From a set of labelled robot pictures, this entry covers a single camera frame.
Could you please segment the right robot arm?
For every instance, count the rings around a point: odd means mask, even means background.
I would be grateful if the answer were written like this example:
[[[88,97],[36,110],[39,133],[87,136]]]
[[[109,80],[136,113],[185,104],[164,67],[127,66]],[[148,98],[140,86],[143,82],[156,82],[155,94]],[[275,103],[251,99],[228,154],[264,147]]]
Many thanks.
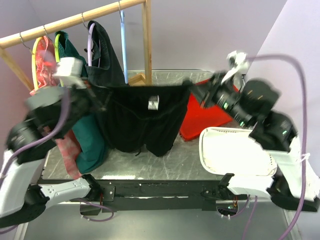
[[[317,212],[320,180],[301,152],[293,121],[273,110],[280,92],[262,78],[237,90],[224,76],[215,73],[190,89],[201,107],[219,107],[239,124],[225,130],[207,127],[200,134],[203,168],[222,176],[211,195],[223,200],[257,196],[286,210]]]

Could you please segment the black shorts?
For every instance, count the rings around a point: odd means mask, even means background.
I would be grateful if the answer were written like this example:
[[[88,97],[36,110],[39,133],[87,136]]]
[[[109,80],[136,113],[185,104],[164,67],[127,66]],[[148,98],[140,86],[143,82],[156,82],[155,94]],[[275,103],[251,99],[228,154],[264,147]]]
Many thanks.
[[[107,145],[132,153],[146,148],[157,157],[167,154],[185,119],[190,80],[180,85],[92,85],[95,116]]]

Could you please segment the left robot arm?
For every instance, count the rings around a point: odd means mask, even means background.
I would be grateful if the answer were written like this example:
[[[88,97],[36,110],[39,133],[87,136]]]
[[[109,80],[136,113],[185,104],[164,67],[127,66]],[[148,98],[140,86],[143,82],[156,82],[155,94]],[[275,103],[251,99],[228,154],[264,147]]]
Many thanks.
[[[8,228],[30,222],[46,209],[62,202],[90,202],[103,189],[90,174],[51,186],[32,184],[49,150],[92,108],[85,89],[50,86],[30,96],[25,119],[9,132],[0,171],[0,226]]]

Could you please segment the light blue hanger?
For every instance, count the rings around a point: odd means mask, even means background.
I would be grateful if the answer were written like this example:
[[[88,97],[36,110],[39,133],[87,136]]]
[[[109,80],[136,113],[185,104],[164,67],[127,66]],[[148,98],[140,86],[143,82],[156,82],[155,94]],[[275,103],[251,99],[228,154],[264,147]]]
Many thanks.
[[[127,68],[127,46],[126,46],[126,30],[125,30],[125,14],[124,11],[120,11],[120,33],[121,33],[121,49],[122,49],[122,62],[123,62],[123,74],[124,81],[128,84],[128,68]]]

